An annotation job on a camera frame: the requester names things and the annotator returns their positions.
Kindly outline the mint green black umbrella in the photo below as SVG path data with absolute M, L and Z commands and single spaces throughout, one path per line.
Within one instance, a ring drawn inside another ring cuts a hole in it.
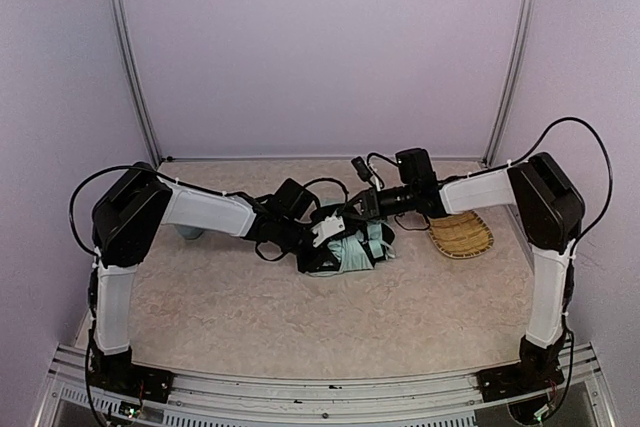
M 357 220 L 352 206 L 344 207 L 333 203 L 323 205 L 310 214 L 312 227 L 331 215 L 342 216 L 345 222 L 344 232 L 321 245 L 328 247 L 333 253 L 333 271 L 307 275 L 328 277 L 373 270 L 378 262 L 395 256 L 392 246 L 395 233 L 386 218 Z

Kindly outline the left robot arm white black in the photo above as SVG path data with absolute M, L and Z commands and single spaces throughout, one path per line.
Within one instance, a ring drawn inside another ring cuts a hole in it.
M 273 243 L 283 254 L 297 256 L 316 253 L 344 229 L 336 214 L 302 223 L 317 199 L 291 179 L 276 193 L 255 198 L 188 184 L 144 162 L 121 170 L 122 176 L 92 211 L 89 349 L 101 370 L 126 370 L 131 363 L 128 325 L 134 277 L 161 226 L 220 232 L 255 245 Z

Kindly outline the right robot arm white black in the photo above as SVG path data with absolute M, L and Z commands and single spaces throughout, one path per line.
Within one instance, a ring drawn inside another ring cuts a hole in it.
M 534 261 L 534 292 L 519 365 L 553 370 L 568 335 L 565 316 L 573 297 L 573 254 L 582 232 L 585 205 L 561 167 L 546 152 L 496 170 L 437 178 L 424 149 L 396 156 L 401 186 L 361 191 L 347 206 L 359 220 L 415 211 L 429 220 L 475 209 L 517 209 Z

